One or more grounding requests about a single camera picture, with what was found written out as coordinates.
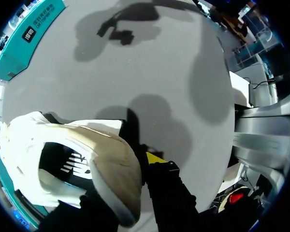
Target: cable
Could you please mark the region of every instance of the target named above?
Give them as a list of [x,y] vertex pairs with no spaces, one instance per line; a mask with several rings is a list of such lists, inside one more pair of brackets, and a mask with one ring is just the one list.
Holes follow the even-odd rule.
[[251,84],[251,80],[249,77],[243,77],[243,79],[247,79],[249,81],[249,83]]
[[241,176],[241,179],[242,179],[244,182],[248,182],[248,183],[250,184],[250,186],[252,187],[252,189],[255,189],[255,188],[252,186],[252,184],[251,184],[251,182],[249,181],[249,179],[248,179],[248,176],[247,176],[247,170],[245,170],[245,175],[246,175],[246,178],[243,177],[243,176]]
[[275,80],[274,79],[270,79],[270,80],[266,80],[266,81],[261,81],[259,84],[256,84],[257,86],[255,86],[253,89],[256,89],[258,86],[260,86],[262,83],[268,83],[267,85],[269,84],[274,84],[275,83]]

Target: white sneaker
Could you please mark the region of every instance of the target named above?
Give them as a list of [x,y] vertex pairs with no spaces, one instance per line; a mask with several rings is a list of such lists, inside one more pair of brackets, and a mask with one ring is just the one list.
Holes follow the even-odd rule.
[[95,189],[125,227],[140,216],[141,168],[133,150],[119,136],[86,126],[51,124],[40,113],[0,123],[0,156],[15,190],[32,203],[56,207],[58,200],[80,207],[85,190],[65,184],[39,169],[46,142],[67,146],[86,157]]

